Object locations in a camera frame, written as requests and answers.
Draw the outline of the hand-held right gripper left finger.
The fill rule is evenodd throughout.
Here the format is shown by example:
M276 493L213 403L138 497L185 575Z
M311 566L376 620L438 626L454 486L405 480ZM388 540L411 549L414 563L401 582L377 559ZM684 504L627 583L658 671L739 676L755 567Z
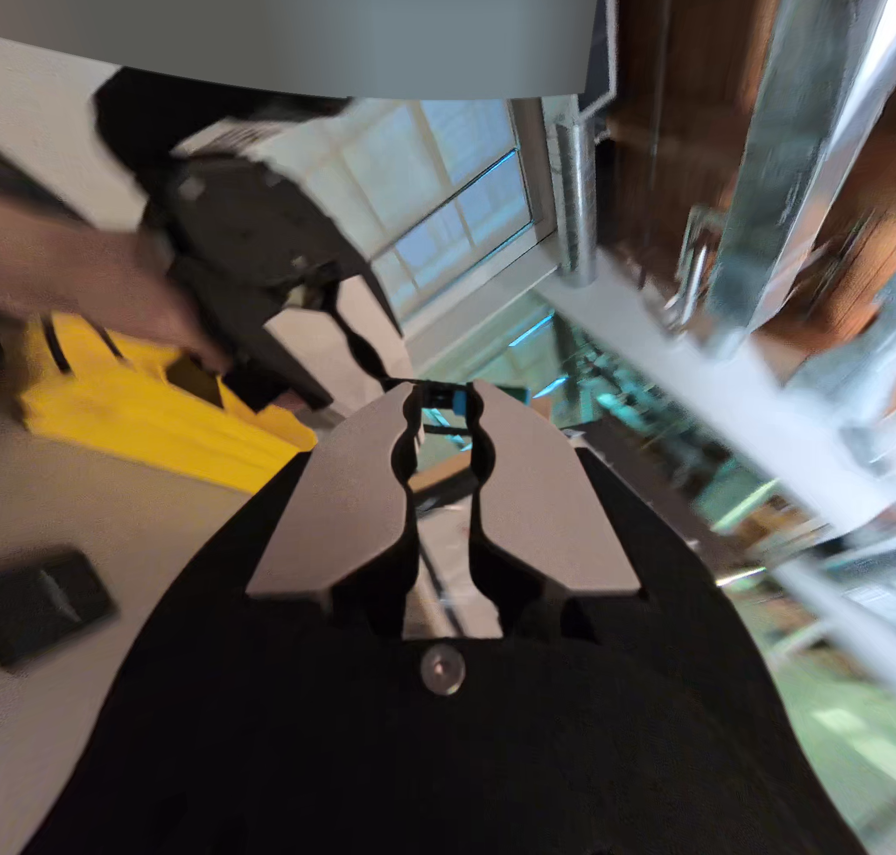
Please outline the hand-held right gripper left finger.
M345 582L408 592L420 540L420 391L411 382L349 416L311 453L245 589L254 599L334 592Z

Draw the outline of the rectangular metal air duct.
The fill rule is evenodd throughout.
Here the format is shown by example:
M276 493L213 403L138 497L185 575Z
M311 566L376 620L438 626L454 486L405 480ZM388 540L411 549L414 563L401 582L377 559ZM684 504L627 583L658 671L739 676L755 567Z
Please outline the rectangular metal air duct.
M780 0L715 258L707 348L783 306L895 79L895 0Z

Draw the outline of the silver round ventilation duct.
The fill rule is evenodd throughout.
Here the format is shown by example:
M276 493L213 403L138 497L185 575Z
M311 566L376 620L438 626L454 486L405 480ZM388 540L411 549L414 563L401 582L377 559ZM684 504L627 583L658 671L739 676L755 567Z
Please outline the silver round ventilation duct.
M559 273L574 288L597 273L596 134L576 95L542 100L559 241Z

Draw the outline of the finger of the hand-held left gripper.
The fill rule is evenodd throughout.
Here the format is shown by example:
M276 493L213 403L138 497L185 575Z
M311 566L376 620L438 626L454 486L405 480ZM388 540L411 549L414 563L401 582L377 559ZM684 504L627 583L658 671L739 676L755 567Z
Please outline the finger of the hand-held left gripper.
M264 329L325 390L329 408L362 409L383 396L380 383L357 362L346 334L327 313L286 308Z
M339 283L335 314L361 351L361 366L383 382L409 380L413 368L402 333L366 280L355 275Z

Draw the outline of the person's left forearm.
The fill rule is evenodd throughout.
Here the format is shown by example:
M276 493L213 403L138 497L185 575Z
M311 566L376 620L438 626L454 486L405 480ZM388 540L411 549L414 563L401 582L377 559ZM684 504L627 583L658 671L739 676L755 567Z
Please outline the person's left forearm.
M1 311L14 319L91 316L118 235L1 202Z

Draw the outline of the yellow plastic bin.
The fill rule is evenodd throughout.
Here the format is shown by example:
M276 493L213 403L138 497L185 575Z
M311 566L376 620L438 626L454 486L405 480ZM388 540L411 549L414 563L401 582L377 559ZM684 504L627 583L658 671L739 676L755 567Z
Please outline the yellow plastic bin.
M315 432L271 405L254 413L179 350L55 313L29 321L17 391L33 435L255 494Z

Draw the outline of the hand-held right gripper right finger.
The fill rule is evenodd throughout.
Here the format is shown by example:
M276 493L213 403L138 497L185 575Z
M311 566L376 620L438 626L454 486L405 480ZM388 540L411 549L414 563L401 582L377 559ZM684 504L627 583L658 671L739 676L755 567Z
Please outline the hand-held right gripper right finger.
M642 585L576 448L531 406L485 381L469 388L487 544L572 594L629 595Z

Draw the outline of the large paned window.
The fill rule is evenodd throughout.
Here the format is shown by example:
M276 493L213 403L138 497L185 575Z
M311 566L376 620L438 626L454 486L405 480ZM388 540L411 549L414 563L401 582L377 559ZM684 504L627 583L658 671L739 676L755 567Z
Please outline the large paned window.
M405 320L534 225L500 99L362 99L323 122L302 185Z

